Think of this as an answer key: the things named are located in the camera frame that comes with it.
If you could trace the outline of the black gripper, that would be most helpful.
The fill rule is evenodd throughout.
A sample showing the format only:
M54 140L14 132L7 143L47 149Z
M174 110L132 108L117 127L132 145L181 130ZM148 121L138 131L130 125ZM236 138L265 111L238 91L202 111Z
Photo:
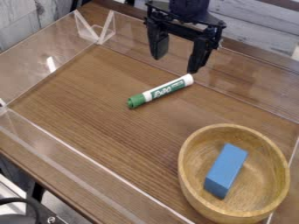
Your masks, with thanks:
M169 35L193 41L186 73L205 66L212 48L220 45L226 28L222 20L208 13L210 0L145 0L144 24L152 57L158 60L168 52Z

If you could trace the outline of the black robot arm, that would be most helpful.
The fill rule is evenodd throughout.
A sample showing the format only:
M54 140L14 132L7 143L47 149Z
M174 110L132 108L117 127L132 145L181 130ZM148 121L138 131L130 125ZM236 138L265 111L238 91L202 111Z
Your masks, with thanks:
M168 53L169 35L192 42L186 73L194 74L205 66L210 52L220 46L226 28L222 20L208 13L210 0L146 0L144 25L152 57L158 60Z

